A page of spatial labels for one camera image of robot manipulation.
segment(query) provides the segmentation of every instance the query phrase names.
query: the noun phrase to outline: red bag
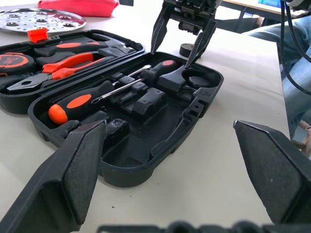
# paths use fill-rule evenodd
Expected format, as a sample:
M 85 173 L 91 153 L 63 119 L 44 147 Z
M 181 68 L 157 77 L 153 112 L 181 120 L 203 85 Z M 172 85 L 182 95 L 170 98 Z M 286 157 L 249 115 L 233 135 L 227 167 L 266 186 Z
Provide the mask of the red bag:
M 114 0 L 41 0 L 38 7 L 68 11 L 85 17 L 110 17 L 118 4 Z

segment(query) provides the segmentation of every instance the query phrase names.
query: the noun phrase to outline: cable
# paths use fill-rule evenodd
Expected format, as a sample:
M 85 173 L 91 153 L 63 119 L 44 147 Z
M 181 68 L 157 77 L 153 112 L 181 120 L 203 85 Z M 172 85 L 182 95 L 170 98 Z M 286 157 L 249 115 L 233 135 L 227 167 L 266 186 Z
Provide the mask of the cable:
M 298 85 L 294 79 L 290 76 L 290 73 L 287 69 L 287 65 L 285 63 L 284 59 L 284 32 L 285 32 L 285 2 L 281 1 L 281 39 L 280 39 L 280 58 L 281 58 L 281 63 L 283 64 L 285 74 L 288 78 L 288 80 L 296 87 L 298 90 L 302 91 L 303 93 L 310 95 L 311 92 L 307 91 L 300 85 Z
M 291 9 L 287 4 L 285 4 L 285 7 L 286 7 L 286 13 L 287 13 L 287 19 L 288 19 L 288 26 L 290 28 L 292 39 L 296 46 L 296 49 L 298 50 L 301 56 L 303 56 L 308 62 L 311 63 L 311 58 L 303 51 L 295 35 L 293 22 L 292 22 L 292 16 L 291 16 Z

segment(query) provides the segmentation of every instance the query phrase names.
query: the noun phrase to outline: white table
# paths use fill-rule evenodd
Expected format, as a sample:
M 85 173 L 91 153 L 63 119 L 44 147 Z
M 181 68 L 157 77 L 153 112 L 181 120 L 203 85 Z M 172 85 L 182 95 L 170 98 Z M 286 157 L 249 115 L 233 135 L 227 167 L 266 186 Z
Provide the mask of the white table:
M 112 18 L 87 18 L 84 29 L 117 33 L 149 50 L 160 2 L 135 0 L 134 8 L 119 6 Z M 181 43 L 195 39 L 171 21 L 159 50 L 178 55 Z M 0 33 L 0 45 L 24 40 L 24 35 Z M 257 224 L 271 222 L 248 178 L 232 125 L 242 119 L 289 135 L 276 45 L 216 30 L 198 62 L 225 78 L 211 108 L 178 151 L 168 156 L 144 184 L 115 188 L 99 178 L 80 232 L 93 233 L 101 224 L 166 227 L 175 220 L 227 227 L 241 219 Z M 27 116 L 0 111 L 0 122 L 1 219 L 56 148 L 40 139 Z

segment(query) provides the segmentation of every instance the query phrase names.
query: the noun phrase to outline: orange screwdriver handle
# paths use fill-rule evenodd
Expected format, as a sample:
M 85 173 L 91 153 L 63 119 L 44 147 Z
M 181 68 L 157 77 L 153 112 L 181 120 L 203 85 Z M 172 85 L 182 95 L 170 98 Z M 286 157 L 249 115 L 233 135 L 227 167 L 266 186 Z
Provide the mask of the orange screwdriver handle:
M 114 59 L 114 57 L 104 57 L 102 59 L 99 59 L 95 62 L 86 64 L 84 66 L 81 67 L 77 67 L 77 68 L 61 68 L 58 71 L 54 72 L 52 74 L 52 79 L 53 80 L 59 80 L 59 79 L 64 79 L 69 77 L 70 75 L 73 75 L 75 72 L 83 70 L 85 68 L 90 68 L 90 67 L 96 67 L 96 66 L 100 66 L 102 64 L 105 64 L 109 61 L 111 61 L 112 59 Z
M 80 54 L 76 54 L 71 57 L 68 57 L 57 63 L 45 64 L 43 66 L 42 72 L 52 74 L 61 68 L 72 68 L 73 66 L 81 64 L 83 62 L 93 62 L 93 61 L 94 61 L 93 53 L 91 52 L 80 53 Z
M 58 125 L 65 124 L 69 120 L 77 120 L 96 106 L 91 103 L 92 100 L 113 90 L 112 83 L 105 81 L 100 86 L 74 93 L 54 104 L 49 109 L 49 117 Z

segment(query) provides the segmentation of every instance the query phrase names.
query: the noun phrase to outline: tool case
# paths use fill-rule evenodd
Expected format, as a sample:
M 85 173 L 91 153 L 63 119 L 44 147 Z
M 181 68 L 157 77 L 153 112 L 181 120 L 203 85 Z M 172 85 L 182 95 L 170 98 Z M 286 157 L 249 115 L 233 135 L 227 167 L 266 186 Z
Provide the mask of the tool case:
M 224 79 L 219 72 L 199 64 L 185 70 L 186 60 L 183 58 L 162 52 L 145 53 L 141 44 L 99 30 L 54 36 L 37 44 L 9 45 L 0 51 L 2 54 L 24 53 L 36 58 L 34 51 L 37 48 L 48 49 L 59 43 L 93 43 L 88 40 L 98 40 L 100 36 L 119 40 L 135 51 L 65 79 L 45 81 L 41 88 L 29 93 L 7 93 L 7 85 L 2 85 L 0 104 L 10 113 L 24 114 L 28 109 L 28 116 L 38 134 L 57 147 L 79 127 L 105 120 L 106 140 L 99 174 L 113 186 L 132 187 L 145 182 L 154 169 L 184 142 L 198 119 L 208 110 Z M 145 65 L 155 67 L 165 61 L 178 66 L 171 73 L 173 75 L 162 75 L 154 83 L 139 82 L 62 125 L 55 124 L 49 117 L 51 106 L 76 92 L 100 86 L 105 81 L 126 85 L 139 78 L 139 73 L 128 77 L 130 73 Z

